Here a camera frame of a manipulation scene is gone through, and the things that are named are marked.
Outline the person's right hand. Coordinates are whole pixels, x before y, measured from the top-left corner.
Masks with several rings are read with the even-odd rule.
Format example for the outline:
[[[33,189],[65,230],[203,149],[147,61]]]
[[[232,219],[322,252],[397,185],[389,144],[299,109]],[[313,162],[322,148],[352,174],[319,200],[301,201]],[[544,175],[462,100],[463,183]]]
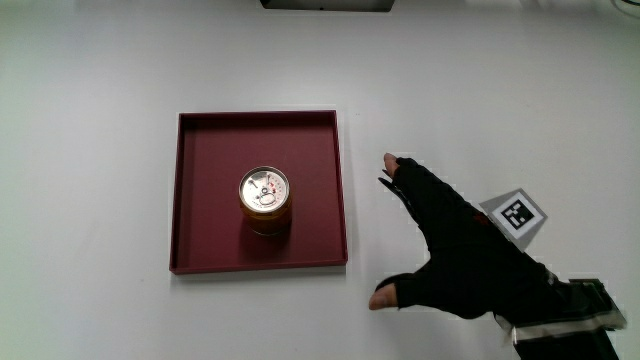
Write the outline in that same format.
[[[492,312],[512,323],[539,321],[560,309],[546,268],[450,185],[411,158],[385,154],[384,164],[392,188],[409,204],[430,258],[414,273],[383,280],[370,309],[420,305],[463,319]]]

